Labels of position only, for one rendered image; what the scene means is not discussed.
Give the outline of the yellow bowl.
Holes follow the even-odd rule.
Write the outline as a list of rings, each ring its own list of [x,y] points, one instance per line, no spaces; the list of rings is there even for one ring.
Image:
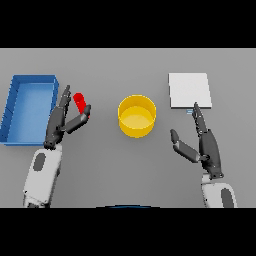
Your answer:
[[[120,130],[131,138],[147,136],[156,121],[156,106],[144,95],[134,94],[124,98],[118,106]]]

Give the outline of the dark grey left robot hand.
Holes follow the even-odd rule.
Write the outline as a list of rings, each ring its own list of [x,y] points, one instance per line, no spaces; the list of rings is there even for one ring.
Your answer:
[[[61,96],[60,103],[54,107],[49,117],[44,140],[45,149],[54,150],[56,145],[62,141],[64,133],[71,134],[88,122],[91,112],[90,104],[77,117],[65,122],[70,101],[70,86],[67,85]]]

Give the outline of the red beaker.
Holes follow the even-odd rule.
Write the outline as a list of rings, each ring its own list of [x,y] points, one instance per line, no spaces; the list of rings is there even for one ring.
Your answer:
[[[77,109],[80,113],[80,115],[83,118],[89,118],[90,117],[90,111],[91,111],[91,105],[87,104],[84,95],[80,92],[77,92],[73,95],[74,102],[77,106]]]

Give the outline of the pale square measuring scale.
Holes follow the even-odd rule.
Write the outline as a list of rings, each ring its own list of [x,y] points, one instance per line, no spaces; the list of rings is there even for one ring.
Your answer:
[[[201,109],[212,108],[206,73],[169,73],[168,85],[172,109],[192,109],[195,102]]]

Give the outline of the blue tray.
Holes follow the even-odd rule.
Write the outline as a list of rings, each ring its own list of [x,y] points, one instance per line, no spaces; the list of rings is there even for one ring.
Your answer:
[[[13,75],[0,124],[0,144],[42,146],[58,88],[55,75]]]

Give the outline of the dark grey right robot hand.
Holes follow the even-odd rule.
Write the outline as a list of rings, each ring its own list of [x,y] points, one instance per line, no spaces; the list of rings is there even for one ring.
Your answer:
[[[194,103],[192,117],[199,139],[199,150],[183,142],[178,133],[171,129],[170,137],[174,151],[192,163],[201,163],[202,168],[210,175],[210,179],[223,178],[217,140],[212,130],[206,126],[204,116],[197,102]]]

